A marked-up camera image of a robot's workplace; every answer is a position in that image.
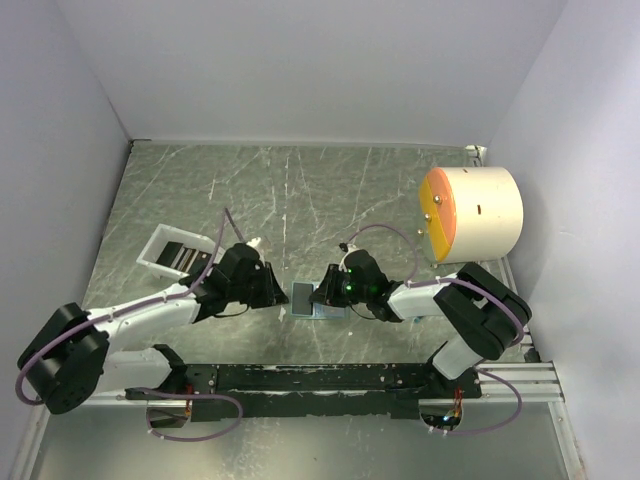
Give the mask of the green card holder wallet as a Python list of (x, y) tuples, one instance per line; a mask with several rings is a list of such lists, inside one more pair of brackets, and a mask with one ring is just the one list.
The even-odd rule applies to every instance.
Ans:
[[(318, 282), (308, 282), (308, 281), (294, 281), (294, 282), (312, 283), (314, 285), (314, 289), (319, 285)], [(291, 314), (291, 295), (290, 295), (290, 314)], [(314, 304), (314, 314), (312, 317), (299, 317), (299, 316), (293, 316), (293, 317), (297, 319), (303, 319), (303, 320), (344, 319), (348, 317), (348, 312), (346, 308)]]

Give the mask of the black credit card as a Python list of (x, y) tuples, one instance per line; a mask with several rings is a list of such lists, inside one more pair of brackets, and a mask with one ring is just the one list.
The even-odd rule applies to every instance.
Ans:
[(294, 282), (291, 291), (291, 314), (299, 317), (312, 317), (314, 304), (310, 296), (314, 291), (312, 283)]

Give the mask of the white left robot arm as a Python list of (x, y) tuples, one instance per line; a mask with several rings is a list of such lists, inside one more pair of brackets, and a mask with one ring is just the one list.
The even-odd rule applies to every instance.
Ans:
[(237, 243), (166, 289), (114, 307), (58, 308), (17, 361), (15, 391), (25, 404), (67, 413), (95, 393), (141, 391), (165, 399), (189, 393), (187, 366), (169, 346), (130, 345), (166, 328), (288, 304), (272, 266), (252, 245)]

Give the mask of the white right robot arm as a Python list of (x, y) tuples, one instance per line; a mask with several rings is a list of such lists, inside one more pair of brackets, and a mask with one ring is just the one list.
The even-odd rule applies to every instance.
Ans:
[(445, 277), (401, 282), (389, 279), (364, 249), (329, 265), (309, 301), (338, 308), (363, 304), (383, 322), (444, 316), (455, 336), (432, 356), (433, 367), (424, 374), (426, 390), (439, 398), (455, 390), (468, 369), (519, 344), (532, 318), (518, 294), (474, 262)]

